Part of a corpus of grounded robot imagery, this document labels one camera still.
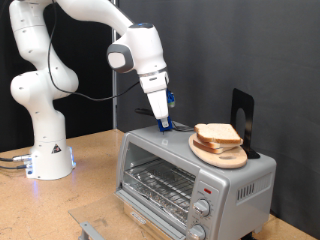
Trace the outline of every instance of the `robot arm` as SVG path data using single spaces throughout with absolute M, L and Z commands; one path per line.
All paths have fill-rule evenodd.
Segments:
M 120 73 L 135 69 L 160 130 L 172 128 L 166 95 L 169 78 L 155 27 L 133 24 L 108 0 L 56 1 L 71 17 L 107 24 L 122 36 L 108 49 L 110 66 Z M 52 102 L 69 94 L 53 86 L 48 72 L 50 38 L 43 10 L 51 3 L 52 0 L 15 0 L 10 5 L 11 25 L 20 55 L 37 69 L 15 77 L 11 83 L 12 96 L 27 108 L 33 123 L 34 146 L 26 173 L 28 178 L 46 180 L 62 178 L 74 167 L 66 144 L 64 116 L 54 109 Z M 50 62 L 55 84 L 68 92 L 76 91 L 77 75 L 63 64 L 53 48 Z
M 166 95 L 169 77 L 156 28 L 148 23 L 133 24 L 108 0 L 56 1 L 72 18 L 107 24 L 121 35 L 108 48 L 107 59 L 110 66 L 119 73 L 133 69 L 137 71 L 156 119 L 163 128 L 169 128 Z

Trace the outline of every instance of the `oven vent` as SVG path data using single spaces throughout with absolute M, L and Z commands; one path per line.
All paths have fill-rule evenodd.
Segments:
M 271 184 L 271 173 L 249 183 L 248 185 L 241 187 L 237 192 L 237 203 L 255 195 L 264 189 L 270 187 Z

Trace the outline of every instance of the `wooden table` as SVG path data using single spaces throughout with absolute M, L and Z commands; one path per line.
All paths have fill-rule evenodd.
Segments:
M 101 201 L 115 191 L 122 136 L 121 131 L 110 130 L 68 139 L 77 167 L 59 180 L 28 179 L 24 170 L 0 169 L 0 240 L 78 239 L 81 228 L 68 211 Z M 10 158 L 28 151 L 29 148 L 24 148 L 4 152 L 0 157 Z M 103 219 L 100 225 L 107 226 Z M 271 215 L 262 232 L 254 236 L 259 240 L 315 240 Z M 135 239 L 145 240 L 145 236 L 141 234 Z

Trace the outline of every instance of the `black stand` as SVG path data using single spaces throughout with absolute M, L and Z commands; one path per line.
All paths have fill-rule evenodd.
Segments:
M 242 108 L 246 116 L 246 127 L 244 132 L 244 139 L 242 148 L 246 151 L 248 159 L 260 158 L 260 155 L 256 153 L 251 145 L 251 133 L 252 133 L 252 122 L 253 122 L 253 109 L 254 100 L 249 94 L 246 94 L 239 89 L 233 89 L 232 95 L 232 107 L 231 107 L 231 125 L 236 129 L 237 112 Z

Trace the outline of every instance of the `oven rack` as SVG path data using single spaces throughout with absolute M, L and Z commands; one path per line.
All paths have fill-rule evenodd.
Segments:
M 131 188 L 186 224 L 195 176 L 163 159 L 131 168 L 125 174 L 135 180 L 129 184 Z

